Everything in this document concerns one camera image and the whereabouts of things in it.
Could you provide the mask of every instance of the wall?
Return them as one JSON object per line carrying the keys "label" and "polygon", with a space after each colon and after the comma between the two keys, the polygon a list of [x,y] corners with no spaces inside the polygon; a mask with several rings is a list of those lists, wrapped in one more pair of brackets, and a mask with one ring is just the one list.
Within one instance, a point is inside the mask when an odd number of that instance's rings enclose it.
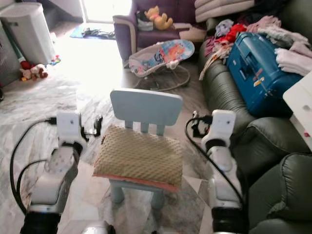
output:
{"label": "wall", "polygon": [[74,17],[82,17],[82,6],[80,0],[50,0],[62,10]]}

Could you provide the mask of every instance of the baby bouncer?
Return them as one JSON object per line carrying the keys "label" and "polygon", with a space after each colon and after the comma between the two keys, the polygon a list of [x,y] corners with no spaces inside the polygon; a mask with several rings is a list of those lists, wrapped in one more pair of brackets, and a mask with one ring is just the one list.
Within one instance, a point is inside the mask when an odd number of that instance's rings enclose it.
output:
{"label": "baby bouncer", "polygon": [[194,53],[195,47],[192,42],[188,40],[169,40],[159,42],[155,45],[149,46],[129,57],[129,67],[137,77],[141,78],[134,88],[138,88],[143,80],[148,79],[148,75],[155,78],[158,74],[160,77],[164,76],[160,72],[169,68],[176,79],[179,79],[176,68],[179,68],[186,73],[186,79],[182,82],[175,84],[168,88],[159,88],[158,83],[155,81],[156,87],[150,88],[151,90],[168,91],[180,86],[186,86],[190,81],[189,71],[179,65],[180,61],[189,58]]}

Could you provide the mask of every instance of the yellow teddy bear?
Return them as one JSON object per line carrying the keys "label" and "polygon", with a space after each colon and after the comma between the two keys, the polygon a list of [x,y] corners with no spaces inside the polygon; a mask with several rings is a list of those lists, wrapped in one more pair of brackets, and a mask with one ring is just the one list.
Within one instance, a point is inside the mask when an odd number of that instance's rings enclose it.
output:
{"label": "yellow teddy bear", "polygon": [[172,18],[169,18],[167,21],[167,14],[163,13],[161,16],[159,15],[159,7],[156,6],[154,8],[150,8],[148,12],[144,12],[146,17],[152,21],[155,25],[155,28],[158,30],[166,30],[173,24]]}

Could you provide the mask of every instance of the sticker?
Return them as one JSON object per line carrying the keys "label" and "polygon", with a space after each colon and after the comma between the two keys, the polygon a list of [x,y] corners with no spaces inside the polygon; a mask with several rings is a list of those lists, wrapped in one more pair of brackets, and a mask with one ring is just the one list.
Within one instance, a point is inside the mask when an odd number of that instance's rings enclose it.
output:
{"label": "sticker", "polygon": [[263,69],[262,69],[262,68],[260,68],[260,69],[256,72],[255,76],[253,77],[253,81],[258,80],[258,77],[259,77],[259,75],[261,74],[261,72],[263,72]]}
{"label": "sticker", "polygon": [[253,83],[253,86],[256,87],[259,84],[261,84],[261,82],[263,82],[263,81],[264,81],[264,77],[261,77],[259,80],[257,80],[255,83]]}

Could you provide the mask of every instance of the blue suitcase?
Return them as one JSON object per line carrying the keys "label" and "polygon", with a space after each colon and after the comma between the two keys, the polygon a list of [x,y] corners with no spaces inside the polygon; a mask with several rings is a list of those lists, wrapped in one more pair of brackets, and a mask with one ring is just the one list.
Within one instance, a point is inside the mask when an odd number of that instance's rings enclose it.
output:
{"label": "blue suitcase", "polygon": [[227,60],[248,111],[257,117],[290,116],[283,94],[302,78],[278,67],[275,48],[264,36],[241,33]]}

